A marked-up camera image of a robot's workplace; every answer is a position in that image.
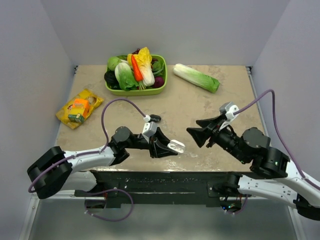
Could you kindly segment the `black earbud case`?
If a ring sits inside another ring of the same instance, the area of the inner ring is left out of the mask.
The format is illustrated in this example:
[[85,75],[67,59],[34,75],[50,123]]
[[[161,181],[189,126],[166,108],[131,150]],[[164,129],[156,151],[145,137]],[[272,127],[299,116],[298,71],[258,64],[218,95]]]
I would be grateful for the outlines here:
[[150,121],[155,123],[160,123],[162,118],[159,115],[151,114]]

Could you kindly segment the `white earbud charging case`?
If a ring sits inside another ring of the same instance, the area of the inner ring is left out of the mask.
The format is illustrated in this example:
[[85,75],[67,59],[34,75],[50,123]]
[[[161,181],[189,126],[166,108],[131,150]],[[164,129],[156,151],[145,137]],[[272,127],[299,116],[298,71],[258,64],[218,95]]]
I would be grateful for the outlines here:
[[186,150],[186,146],[178,141],[178,140],[171,140],[168,144],[167,144],[167,147],[173,151],[175,151],[176,153],[178,154],[183,154]]

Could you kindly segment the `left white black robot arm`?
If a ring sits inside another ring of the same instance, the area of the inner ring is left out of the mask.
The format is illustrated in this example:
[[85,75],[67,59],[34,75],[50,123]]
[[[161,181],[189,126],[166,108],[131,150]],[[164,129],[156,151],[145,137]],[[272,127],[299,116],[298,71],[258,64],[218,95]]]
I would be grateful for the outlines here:
[[126,160],[128,149],[147,150],[151,158],[177,156],[185,145],[167,138],[158,126],[146,123],[143,133],[134,134],[126,126],[118,127],[108,145],[82,151],[63,151],[51,147],[28,169],[29,193],[47,199],[64,190],[89,192],[96,186],[96,177],[88,169],[114,166]]

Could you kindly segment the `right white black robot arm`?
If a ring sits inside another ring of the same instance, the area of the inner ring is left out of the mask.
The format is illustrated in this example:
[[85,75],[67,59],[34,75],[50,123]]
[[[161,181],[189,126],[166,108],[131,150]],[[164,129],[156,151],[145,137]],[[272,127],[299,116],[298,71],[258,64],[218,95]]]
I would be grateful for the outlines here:
[[296,164],[285,153],[270,145],[271,139],[256,127],[237,136],[229,125],[222,127],[223,116],[197,120],[197,127],[188,127],[198,147],[217,144],[242,164],[250,164],[257,178],[228,172],[224,181],[213,189],[226,197],[240,194],[279,200],[301,216],[320,219],[320,192],[303,178]]

